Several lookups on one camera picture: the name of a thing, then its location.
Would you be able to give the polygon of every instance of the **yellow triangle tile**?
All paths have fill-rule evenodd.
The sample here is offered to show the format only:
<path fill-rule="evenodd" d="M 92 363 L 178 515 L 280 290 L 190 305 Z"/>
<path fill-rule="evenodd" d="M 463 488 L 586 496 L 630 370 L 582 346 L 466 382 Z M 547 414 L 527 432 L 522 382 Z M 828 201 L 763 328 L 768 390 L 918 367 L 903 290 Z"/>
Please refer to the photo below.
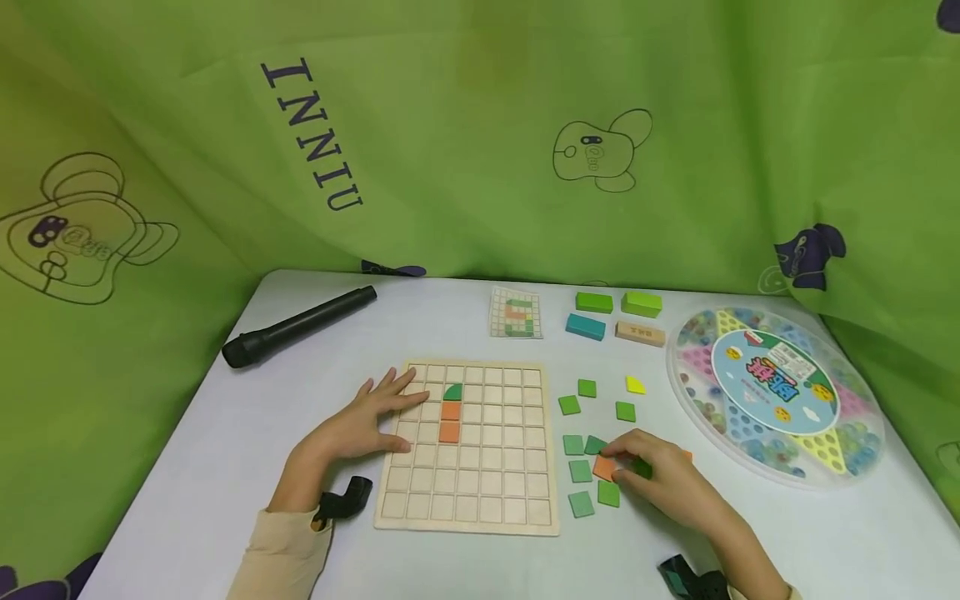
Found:
<path fill-rule="evenodd" d="M 646 394 L 647 389 L 643 387 L 639 379 L 627 375 L 627 392 L 631 394 Z"/>

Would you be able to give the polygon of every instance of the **green wooden block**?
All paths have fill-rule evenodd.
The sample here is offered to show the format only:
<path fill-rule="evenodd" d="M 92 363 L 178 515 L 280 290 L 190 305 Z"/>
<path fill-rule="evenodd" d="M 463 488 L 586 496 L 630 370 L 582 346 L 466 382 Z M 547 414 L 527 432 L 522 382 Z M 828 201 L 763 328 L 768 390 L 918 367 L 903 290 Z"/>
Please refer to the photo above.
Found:
<path fill-rule="evenodd" d="M 597 382 L 590 379 L 577 379 L 577 394 L 584 397 L 597 397 Z"/>
<path fill-rule="evenodd" d="M 590 492 L 576 492 L 568 496 L 573 517 L 591 516 L 594 514 L 593 503 L 590 502 Z"/>
<path fill-rule="evenodd" d="M 614 508 L 620 507 L 620 487 L 615 483 L 609 481 L 604 481 L 600 479 L 597 481 L 597 502 L 600 504 L 606 504 L 607 506 L 613 506 Z"/>
<path fill-rule="evenodd" d="M 654 477 L 653 466 L 650 463 L 643 460 L 642 458 L 640 458 L 639 456 L 637 456 L 636 460 L 634 460 L 632 467 L 634 469 L 634 473 L 636 473 L 640 477 L 643 477 L 644 479 L 653 479 Z"/>
<path fill-rule="evenodd" d="M 577 292 L 577 310 L 609 315 L 613 312 L 613 297 L 605 294 Z"/>
<path fill-rule="evenodd" d="M 636 423 L 636 407 L 630 402 L 617 402 L 616 417 L 618 420 L 628 420 L 631 423 Z"/>
<path fill-rule="evenodd" d="M 564 454 L 567 456 L 581 456 L 583 453 L 583 436 L 564 436 Z"/>
<path fill-rule="evenodd" d="M 444 392 L 444 400 L 461 400 L 464 397 L 464 384 L 454 383 Z"/>
<path fill-rule="evenodd" d="M 587 446 L 584 448 L 584 454 L 597 455 L 600 453 L 600 450 L 604 449 L 606 445 L 607 443 L 600 438 L 587 436 Z"/>
<path fill-rule="evenodd" d="M 660 296 L 643 292 L 625 292 L 620 300 L 620 310 L 631 315 L 655 319 L 663 309 Z"/>
<path fill-rule="evenodd" d="M 570 479 L 573 483 L 589 483 L 593 481 L 593 470 L 590 461 L 570 461 Z"/>
<path fill-rule="evenodd" d="M 560 402 L 560 412 L 565 415 L 576 415 L 580 412 L 580 402 L 576 396 L 561 396 L 558 401 Z"/>

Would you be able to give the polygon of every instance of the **child's right hand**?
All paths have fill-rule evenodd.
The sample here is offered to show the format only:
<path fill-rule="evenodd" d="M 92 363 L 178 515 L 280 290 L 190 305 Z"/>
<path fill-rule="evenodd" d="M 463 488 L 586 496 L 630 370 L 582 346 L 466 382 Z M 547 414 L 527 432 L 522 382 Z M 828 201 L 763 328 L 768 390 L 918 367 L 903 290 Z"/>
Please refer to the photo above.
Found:
<path fill-rule="evenodd" d="M 600 454 L 609 458 L 629 455 L 630 460 L 638 456 L 650 463 L 654 471 L 652 479 L 619 469 L 613 473 L 613 481 L 708 538 L 732 519 L 739 520 L 736 511 L 676 444 L 634 429 L 610 442 Z"/>

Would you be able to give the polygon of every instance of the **child's arm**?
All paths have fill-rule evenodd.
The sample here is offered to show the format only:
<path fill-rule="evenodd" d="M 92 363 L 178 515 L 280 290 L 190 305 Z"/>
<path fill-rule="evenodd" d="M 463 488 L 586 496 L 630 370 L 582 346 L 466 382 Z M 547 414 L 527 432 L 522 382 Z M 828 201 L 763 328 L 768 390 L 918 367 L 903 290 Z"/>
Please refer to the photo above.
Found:
<path fill-rule="evenodd" d="M 748 600 L 799 600 L 783 581 L 750 525 L 700 474 L 684 452 L 645 431 L 634 429 L 605 447 L 607 457 L 638 456 L 653 467 L 645 479 L 621 469 L 613 480 L 643 496 L 665 514 L 704 534 L 713 546 L 733 598 L 739 590 Z"/>
<path fill-rule="evenodd" d="M 307 600 L 324 570 L 332 525 L 320 532 L 311 519 L 320 503 L 321 484 L 330 464 L 374 452 L 409 452 L 398 436 L 381 434 L 383 415 L 403 410 L 429 394 L 401 393 L 414 378 L 410 370 L 396 379 L 390 369 L 376 388 L 368 379 L 342 411 L 311 431 L 290 453 L 274 497 L 257 516 L 250 546 L 233 579 L 227 600 Z"/>

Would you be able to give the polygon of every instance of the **wooden grid board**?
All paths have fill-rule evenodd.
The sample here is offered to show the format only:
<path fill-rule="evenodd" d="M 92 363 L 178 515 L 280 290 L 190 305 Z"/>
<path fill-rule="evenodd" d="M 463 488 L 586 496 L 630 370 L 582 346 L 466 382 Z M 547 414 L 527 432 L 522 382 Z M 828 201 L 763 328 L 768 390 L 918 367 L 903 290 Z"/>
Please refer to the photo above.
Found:
<path fill-rule="evenodd" d="M 560 513 L 547 382 L 540 365 L 410 361 L 422 405 L 395 414 L 411 443 L 387 454 L 373 526 L 514 536 L 558 536 Z M 448 394 L 455 386 L 461 386 Z M 460 400 L 443 400 L 444 395 Z M 458 407 L 445 406 L 459 404 Z M 456 428 L 456 442 L 451 440 Z"/>

